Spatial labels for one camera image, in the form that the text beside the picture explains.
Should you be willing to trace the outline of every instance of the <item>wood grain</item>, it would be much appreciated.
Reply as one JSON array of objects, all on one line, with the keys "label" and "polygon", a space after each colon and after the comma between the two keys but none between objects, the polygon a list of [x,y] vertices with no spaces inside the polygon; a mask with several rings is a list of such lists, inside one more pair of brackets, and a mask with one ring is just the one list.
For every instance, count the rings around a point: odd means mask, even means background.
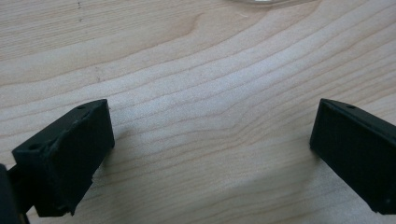
[{"label": "wood grain", "polygon": [[309,150],[320,98],[396,124],[396,2],[0,2],[0,162],[107,98],[116,147],[71,217],[394,223]]}]

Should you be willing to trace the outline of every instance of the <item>mounting hole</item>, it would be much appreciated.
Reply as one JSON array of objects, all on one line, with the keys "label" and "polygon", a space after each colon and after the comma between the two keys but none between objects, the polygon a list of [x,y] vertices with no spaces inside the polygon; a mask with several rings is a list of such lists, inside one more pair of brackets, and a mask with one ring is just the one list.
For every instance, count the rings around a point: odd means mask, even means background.
[{"label": "mounting hole", "polygon": [[40,147],[41,147],[41,144],[39,144],[39,143],[32,144],[31,146],[29,146],[29,150],[36,150]]}]

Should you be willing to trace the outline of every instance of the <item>table surface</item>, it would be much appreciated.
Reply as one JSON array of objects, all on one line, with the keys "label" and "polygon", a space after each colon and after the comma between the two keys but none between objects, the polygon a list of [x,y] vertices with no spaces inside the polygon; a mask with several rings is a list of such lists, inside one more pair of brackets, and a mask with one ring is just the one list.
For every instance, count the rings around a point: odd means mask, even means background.
[{"label": "table surface", "polygon": [[309,149],[320,98],[396,123],[396,2],[0,2],[0,163],[107,98],[76,214],[32,223],[395,223]]}]

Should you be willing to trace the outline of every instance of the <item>hole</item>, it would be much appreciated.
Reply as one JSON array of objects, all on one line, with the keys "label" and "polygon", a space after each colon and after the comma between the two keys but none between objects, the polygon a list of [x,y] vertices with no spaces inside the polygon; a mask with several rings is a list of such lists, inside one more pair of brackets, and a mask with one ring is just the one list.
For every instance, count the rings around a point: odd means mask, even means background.
[{"label": "hole", "polygon": [[39,144],[39,143],[32,144],[31,146],[29,146],[29,150],[36,150],[40,147],[41,147],[41,144]]}]

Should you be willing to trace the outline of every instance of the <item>black bracket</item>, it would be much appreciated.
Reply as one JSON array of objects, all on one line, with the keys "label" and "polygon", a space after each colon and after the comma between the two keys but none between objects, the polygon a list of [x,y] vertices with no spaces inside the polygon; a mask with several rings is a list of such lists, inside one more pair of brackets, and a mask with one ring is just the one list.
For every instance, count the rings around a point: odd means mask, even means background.
[{"label": "black bracket", "polygon": [[0,164],[0,220],[28,223],[34,205],[40,217],[74,215],[92,175],[114,147],[107,100],[80,105],[16,147],[16,165]]},{"label": "black bracket", "polygon": [[311,148],[371,209],[396,214],[396,127],[354,105],[322,99]]}]

